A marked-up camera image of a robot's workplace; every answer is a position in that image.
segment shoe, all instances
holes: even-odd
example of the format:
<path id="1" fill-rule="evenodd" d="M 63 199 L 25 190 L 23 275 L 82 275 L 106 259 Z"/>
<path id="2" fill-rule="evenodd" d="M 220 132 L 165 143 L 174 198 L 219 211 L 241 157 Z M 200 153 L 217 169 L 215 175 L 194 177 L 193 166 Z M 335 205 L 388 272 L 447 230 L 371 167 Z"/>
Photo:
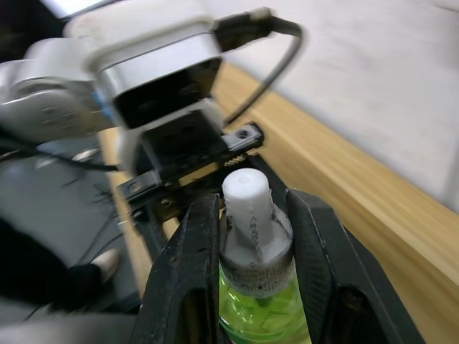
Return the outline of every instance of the shoe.
<path id="1" fill-rule="evenodd" d="M 120 252 L 117 249 L 110 249 L 96 257 L 91 264 L 99 267 L 102 272 L 102 283 L 106 283 L 115 276 L 120 264 Z"/>

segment wooden table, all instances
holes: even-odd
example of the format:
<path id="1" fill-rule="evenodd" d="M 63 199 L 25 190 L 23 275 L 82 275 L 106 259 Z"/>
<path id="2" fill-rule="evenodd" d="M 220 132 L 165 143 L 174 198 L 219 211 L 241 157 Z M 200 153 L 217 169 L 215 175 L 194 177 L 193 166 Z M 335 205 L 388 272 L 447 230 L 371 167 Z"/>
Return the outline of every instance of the wooden table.
<path id="1" fill-rule="evenodd" d="M 226 64 L 214 89 L 230 113 L 258 82 Z M 459 343 L 459 216 L 335 134 L 281 96 L 270 93 L 235 125 L 255 120 L 267 140 L 260 153 L 291 188 L 326 200 L 380 261 L 428 343 Z M 116 163 L 116 129 L 100 133 L 106 163 Z M 116 191 L 126 173 L 109 173 L 139 292 L 151 260 Z M 176 224 L 166 224 L 170 236 Z"/>

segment black floor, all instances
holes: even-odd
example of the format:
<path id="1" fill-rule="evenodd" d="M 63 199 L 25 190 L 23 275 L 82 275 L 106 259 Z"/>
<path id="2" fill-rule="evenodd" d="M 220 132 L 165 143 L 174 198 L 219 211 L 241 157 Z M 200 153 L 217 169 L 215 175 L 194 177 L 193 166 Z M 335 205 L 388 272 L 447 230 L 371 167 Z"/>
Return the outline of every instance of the black floor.
<path id="1" fill-rule="evenodd" d="M 48 143 L 45 147 L 73 156 L 97 146 L 95 138 L 88 138 Z M 90 261 L 121 233 L 114 204 L 107 195 L 109 190 L 103 172 L 81 171 L 56 162 L 46 164 L 43 158 L 0 164 L 0 213 L 8 214 L 8 219 L 22 231 L 52 248 L 69 266 L 81 259 L 99 231 L 84 262 Z M 112 247 L 123 253 L 119 272 L 89 310 L 127 310 L 138 304 L 136 282 L 123 237 L 106 249 Z M 0 325 L 22 321 L 33 309 L 0 300 Z M 42 316 L 46 316 L 43 310 L 34 317 Z"/>

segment black cable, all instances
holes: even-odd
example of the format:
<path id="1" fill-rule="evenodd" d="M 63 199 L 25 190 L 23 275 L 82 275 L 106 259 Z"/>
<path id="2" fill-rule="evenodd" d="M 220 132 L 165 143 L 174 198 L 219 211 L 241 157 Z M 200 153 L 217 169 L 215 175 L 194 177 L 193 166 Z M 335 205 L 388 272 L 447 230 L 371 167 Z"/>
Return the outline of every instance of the black cable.
<path id="1" fill-rule="evenodd" d="M 38 310 L 42 308 L 42 306 L 38 306 L 37 308 L 35 308 L 33 311 L 31 311 L 31 313 L 26 316 L 22 321 L 28 321 L 28 319 L 30 319 L 36 312 L 38 312 Z"/>
<path id="2" fill-rule="evenodd" d="M 99 163 L 87 163 L 84 161 L 75 161 L 66 156 L 61 156 L 59 154 L 50 153 L 44 150 L 40 150 L 33 145 L 15 141 L 9 138 L 0 138 L 0 147 L 8 148 L 12 150 L 18 150 L 24 153 L 29 153 L 34 156 L 49 156 L 55 159 L 59 159 L 71 166 L 83 168 L 86 170 L 98 170 L 98 171 L 118 171 L 118 167 L 114 165 L 103 165 Z"/>
<path id="3" fill-rule="evenodd" d="M 95 234 L 94 239 L 91 241 L 87 249 L 85 250 L 85 253 L 82 254 L 81 258 L 78 259 L 77 264 L 79 265 L 85 260 L 87 254 L 93 249 L 94 245 L 98 241 L 99 237 L 102 235 L 102 233 L 108 228 L 108 225 L 111 223 L 111 221 L 114 220 L 114 216 L 107 216 L 107 219 L 104 221 L 102 226 L 99 228 L 98 232 Z"/>
<path id="4" fill-rule="evenodd" d="M 270 88 L 270 86 L 276 81 L 280 74 L 288 67 L 293 61 L 295 56 L 299 53 L 301 46 L 303 45 L 303 30 L 300 25 L 287 21 L 274 16 L 273 31 L 280 34 L 289 34 L 294 36 L 295 39 L 290 46 L 290 49 L 285 54 L 284 58 L 278 63 L 277 67 L 268 75 L 265 81 L 252 93 L 252 95 L 242 104 L 239 108 L 232 113 L 225 121 L 225 126 L 236 121 L 248 108 L 250 108 L 260 97 Z"/>
<path id="5" fill-rule="evenodd" d="M 0 163 L 20 158 L 24 158 L 24 154 L 20 150 L 12 150 L 10 152 L 0 154 Z"/>
<path id="6" fill-rule="evenodd" d="M 108 240 L 106 243 L 104 243 L 104 245 L 102 245 L 102 247 L 99 248 L 99 250 L 94 254 L 93 258 L 91 258 L 90 262 L 92 262 L 94 259 L 96 259 L 97 256 L 99 254 L 101 254 L 110 244 L 112 244 L 116 239 L 121 238 L 123 235 L 124 235 L 123 233 L 120 233 L 120 234 L 114 236 L 112 239 Z"/>

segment white cap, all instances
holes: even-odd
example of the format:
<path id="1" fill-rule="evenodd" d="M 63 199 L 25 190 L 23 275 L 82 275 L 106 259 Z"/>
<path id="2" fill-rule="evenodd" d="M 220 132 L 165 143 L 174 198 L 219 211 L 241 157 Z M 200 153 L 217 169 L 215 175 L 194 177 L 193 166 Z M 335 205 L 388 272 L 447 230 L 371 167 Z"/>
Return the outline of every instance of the white cap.
<path id="1" fill-rule="evenodd" d="M 293 278 L 293 232 L 273 203 L 268 179 L 241 168 L 223 182 L 227 230 L 221 231 L 220 262 L 228 283 L 244 295 L 270 297 Z"/>

